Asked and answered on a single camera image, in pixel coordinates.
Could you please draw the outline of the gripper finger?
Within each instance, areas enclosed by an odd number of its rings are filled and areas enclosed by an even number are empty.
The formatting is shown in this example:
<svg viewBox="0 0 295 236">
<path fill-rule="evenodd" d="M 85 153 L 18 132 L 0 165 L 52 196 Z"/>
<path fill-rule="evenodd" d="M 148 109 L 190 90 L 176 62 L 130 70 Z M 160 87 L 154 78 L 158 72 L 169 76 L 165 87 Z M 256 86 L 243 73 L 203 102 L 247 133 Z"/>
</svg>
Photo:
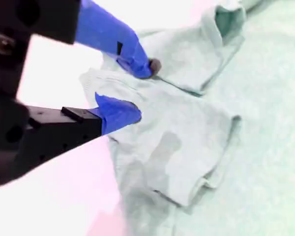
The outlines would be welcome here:
<svg viewBox="0 0 295 236">
<path fill-rule="evenodd" d="M 24 142 L 17 154 L 17 171 L 39 165 L 141 120 L 141 111 L 130 101 L 95 93 L 95 108 L 29 108 Z"/>
<path fill-rule="evenodd" d="M 136 78 L 150 78 L 161 68 L 130 26 L 91 0 L 21 0 L 19 19 L 32 33 L 107 54 Z"/>
</svg>

